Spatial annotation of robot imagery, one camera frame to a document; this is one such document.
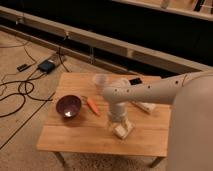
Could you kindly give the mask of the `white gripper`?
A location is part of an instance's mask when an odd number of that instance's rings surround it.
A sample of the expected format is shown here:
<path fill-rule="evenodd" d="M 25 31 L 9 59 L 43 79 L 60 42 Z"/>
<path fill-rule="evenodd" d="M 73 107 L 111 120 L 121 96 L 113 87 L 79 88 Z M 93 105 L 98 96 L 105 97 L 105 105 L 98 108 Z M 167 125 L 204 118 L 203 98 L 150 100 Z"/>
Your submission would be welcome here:
<path fill-rule="evenodd" d="M 125 109 L 124 103 L 110 104 L 108 111 L 108 130 L 111 133 L 114 133 L 114 125 L 113 124 L 126 124 L 126 129 L 128 131 L 133 129 L 133 125 L 130 121 L 127 120 L 127 111 Z"/>

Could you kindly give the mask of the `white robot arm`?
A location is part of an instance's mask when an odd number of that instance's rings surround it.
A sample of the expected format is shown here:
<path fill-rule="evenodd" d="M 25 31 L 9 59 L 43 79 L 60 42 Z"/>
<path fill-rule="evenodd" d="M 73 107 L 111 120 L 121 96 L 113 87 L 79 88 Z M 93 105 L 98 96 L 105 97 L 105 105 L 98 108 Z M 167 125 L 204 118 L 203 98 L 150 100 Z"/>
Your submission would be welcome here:
<path fill-rule="evenodd" d="M 122 102 L 169 104 L 167 171 L 213 171 L 213 70 L 185 73 L 159 81 L 103 90 L 110 115 Z"/>

